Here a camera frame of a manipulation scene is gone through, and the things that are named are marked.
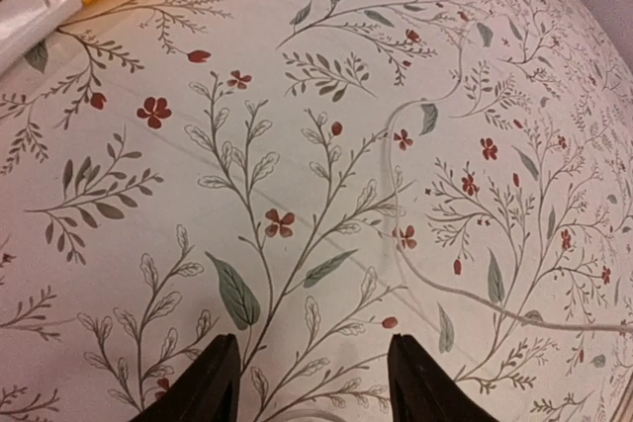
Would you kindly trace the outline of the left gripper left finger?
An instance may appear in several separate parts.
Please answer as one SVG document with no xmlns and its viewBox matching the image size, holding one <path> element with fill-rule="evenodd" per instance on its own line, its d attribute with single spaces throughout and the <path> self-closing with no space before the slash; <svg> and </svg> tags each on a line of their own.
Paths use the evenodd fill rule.
<svg viewBox="0 0 633 422">
<path fill-rule="evenodd" d="M 132 422 L 235 422 L 240 372 L 236 336 L 219 335 L 166 393 Z"/>
</svg>

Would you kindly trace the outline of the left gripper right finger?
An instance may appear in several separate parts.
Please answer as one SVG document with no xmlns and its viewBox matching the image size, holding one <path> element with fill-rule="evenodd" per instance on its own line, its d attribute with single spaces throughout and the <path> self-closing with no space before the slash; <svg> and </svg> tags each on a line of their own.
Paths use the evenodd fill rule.
<svg viewBox="0 0 633 422">
<path fill-rule="evenodd" d="M 493 421 L 411 335 L 392 337 L 388 375 L 396 422 Z"/>
</svg>

